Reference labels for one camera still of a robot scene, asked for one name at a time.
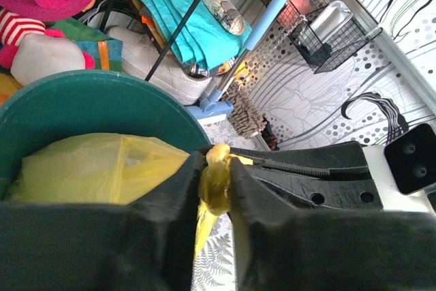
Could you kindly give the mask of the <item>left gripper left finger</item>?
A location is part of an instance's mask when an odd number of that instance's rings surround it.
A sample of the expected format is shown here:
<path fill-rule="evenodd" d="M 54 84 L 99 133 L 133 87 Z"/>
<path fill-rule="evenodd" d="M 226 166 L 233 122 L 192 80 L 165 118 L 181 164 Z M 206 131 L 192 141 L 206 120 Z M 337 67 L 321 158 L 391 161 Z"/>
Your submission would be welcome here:
<path fill-rule="evenodd" d="M 189 290 L 204 157 L 128 205 L 1 204 L 2 290 Z"/>

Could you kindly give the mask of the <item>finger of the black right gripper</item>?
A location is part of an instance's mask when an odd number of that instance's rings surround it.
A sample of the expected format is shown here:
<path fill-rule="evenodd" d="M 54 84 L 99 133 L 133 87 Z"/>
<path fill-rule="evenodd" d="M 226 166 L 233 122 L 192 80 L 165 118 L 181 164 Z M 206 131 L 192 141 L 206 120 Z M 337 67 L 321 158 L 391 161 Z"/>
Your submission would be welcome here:
<path fill-rule="evenodd" d="M 379 192 L 358 142 L 291 151 L 232 147 L 252 160 L 249 174 L 286 202 L 300 208 L 382 210 Z"/>

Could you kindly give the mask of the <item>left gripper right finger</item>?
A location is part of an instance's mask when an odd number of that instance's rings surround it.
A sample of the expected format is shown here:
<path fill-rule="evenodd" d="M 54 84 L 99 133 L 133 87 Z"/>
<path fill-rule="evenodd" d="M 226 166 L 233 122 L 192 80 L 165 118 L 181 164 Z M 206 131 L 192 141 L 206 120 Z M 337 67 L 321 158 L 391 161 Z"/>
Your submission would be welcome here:
<path fill-rule="evenodd" d="M 298 209 L 230 164 L 239 290 L 434 290 L 435 216 Z"/>

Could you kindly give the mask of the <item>yellow-green trash bag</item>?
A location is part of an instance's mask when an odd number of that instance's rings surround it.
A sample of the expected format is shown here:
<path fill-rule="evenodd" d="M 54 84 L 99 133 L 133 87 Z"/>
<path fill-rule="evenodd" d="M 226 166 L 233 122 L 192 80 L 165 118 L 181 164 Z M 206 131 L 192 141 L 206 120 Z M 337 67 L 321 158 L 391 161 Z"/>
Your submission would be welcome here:
<path fill-rule="evenodd" d="M 229 212 L 230 166 L 237 155 L 227 144 L 206 153 L 197 186 L 198 256 L 218 216 Z M 128 204 L 161 185 L 181 168 L 188 153 L 155 137 L 94 133 L 72 136 L 25 157 L 6 189 L 11 202 Z"/>

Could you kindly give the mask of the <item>teal plastic trash bin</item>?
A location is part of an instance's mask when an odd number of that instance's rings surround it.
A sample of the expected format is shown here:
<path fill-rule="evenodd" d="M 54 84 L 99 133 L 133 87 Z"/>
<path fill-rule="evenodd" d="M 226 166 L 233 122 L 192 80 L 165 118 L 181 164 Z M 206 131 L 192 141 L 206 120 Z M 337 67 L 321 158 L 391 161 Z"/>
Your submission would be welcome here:
<path fill-rule="evenodd" d="M 103 70 L 63 72 L 25 86 L 1 105 L 1 193 L 23 158 L 90 133 L 157 137 L 188 153 L 210 144 L 188 109 L 149 82 Z"/>

